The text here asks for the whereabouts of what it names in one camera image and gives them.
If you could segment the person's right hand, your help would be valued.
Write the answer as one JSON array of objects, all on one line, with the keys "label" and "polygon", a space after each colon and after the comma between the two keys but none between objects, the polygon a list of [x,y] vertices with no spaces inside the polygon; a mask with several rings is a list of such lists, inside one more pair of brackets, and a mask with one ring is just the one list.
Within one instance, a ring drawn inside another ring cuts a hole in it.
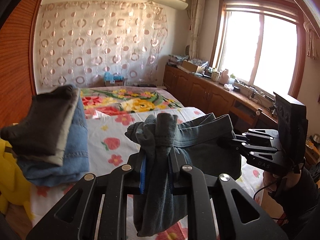
[{"label": "person's right hand", "polygon": [[285,181],[284,189],[289,189],[294,187],[300,180],[301,172],[294,173],[289,172],[285,177],[280,178],[275,174],[271,174],[270,172],[263,172],[263,184],[267,192],[275,192],[277,190],[277,185],[283,180]]}]

